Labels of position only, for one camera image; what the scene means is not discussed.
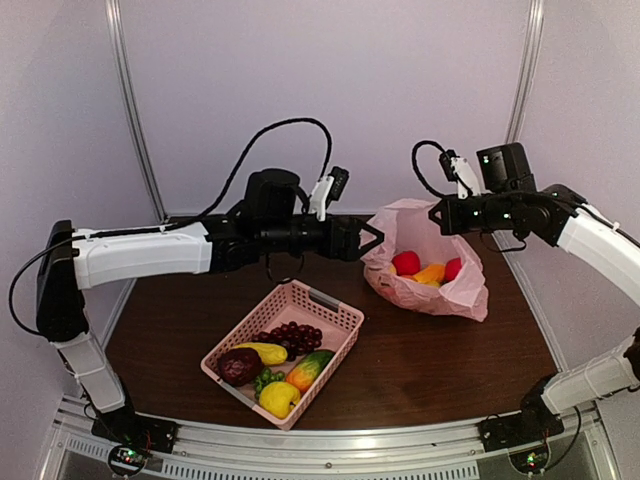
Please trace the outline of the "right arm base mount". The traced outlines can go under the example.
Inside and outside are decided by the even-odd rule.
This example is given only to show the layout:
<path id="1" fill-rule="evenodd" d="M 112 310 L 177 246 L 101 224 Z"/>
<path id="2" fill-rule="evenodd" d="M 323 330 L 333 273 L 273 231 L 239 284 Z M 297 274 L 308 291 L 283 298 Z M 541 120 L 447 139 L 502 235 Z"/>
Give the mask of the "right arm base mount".
<path id="1" fill-rule="evenodd" d="M 549 439 L 564 432 L 558 414 L 552 413 L 540 399 L 522 400 L 518 413 L 491 414 L 478 424 L 486 452 L 507 449 L 511 466 L 520 474 L 542 475 L 560 464 L 571 451 L 576 438 L 556 459 Z"/>

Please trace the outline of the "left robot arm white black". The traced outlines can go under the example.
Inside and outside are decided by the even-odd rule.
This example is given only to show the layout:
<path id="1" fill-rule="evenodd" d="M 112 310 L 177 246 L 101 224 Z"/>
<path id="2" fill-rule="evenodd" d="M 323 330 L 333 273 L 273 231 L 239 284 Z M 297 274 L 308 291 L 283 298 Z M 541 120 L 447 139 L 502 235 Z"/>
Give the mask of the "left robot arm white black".
<path id="1" fill-rule="evenodd" d="M 298 176 L 270 168 L 252 173 L 243 199 L 222 215 L 107 231 L 75 230 L 69 221 L 54 224 L 37 275 L 37 331 L 69 364 L 121 443 L 137 442 L 144 424 L 127 409 L 125 388 L 91 332 L 84 291 L 165 274 L 231 272 L 273 253 L 357 261 L 384 235 L 358 218 L 328 214 L 347 179 L 346 170 L 333 168 L 316 183 L 300 214 L 294 211 L 304 196 Z"/>

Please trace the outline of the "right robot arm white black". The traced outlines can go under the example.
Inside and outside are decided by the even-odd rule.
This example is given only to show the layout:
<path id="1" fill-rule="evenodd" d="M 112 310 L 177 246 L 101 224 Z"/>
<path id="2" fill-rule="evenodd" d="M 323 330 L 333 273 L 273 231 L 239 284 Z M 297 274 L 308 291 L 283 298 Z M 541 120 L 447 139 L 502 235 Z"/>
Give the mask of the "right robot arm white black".
<path id="1" fill-rule="evenodd" d="M 626 258 L 610 276 L 574 246 L 587 231 L 625 231 L 639 248 L 639 155 L 634 149 L 572 140 L 561 146 L 499 142 L 468 154 L 435 140 L 411 150 L 431 218 L 444 233 L 504 243 L 508 261 L 551 350 L 559 375 L 614 349 L 639 327 L 639 283 Z"/>

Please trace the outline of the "pink plastic bag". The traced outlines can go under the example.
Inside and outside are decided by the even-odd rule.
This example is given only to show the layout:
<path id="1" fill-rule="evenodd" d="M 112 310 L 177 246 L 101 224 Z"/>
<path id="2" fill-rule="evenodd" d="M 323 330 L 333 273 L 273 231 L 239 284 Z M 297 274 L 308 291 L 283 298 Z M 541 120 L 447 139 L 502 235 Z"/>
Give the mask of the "pink plastic bag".
<path id="1" fill-rule="evenodd" d="M 440 233 L 428 217 L 434 206 L 401 199 L 376 212 L 368 224 L 384 241 L 363 257 L 364 277 L 400 308 L 482 322 L 489 299 L 482 261 L 461 236 Z"/>

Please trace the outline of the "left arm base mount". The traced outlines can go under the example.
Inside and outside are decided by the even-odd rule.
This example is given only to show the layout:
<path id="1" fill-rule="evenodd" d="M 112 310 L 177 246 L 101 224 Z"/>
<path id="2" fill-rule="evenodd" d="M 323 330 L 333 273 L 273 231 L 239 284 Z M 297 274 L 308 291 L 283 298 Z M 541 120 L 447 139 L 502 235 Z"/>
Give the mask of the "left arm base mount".
<path id="1" fill-rule="evenodd" d="M 119 477 L 132 477 L 142 472 L 154 452 L 173 452 L 178 424 L 137 413 L 99 413 L 91 433 L 115 443 L 107 454 L 110 470 Z"/>

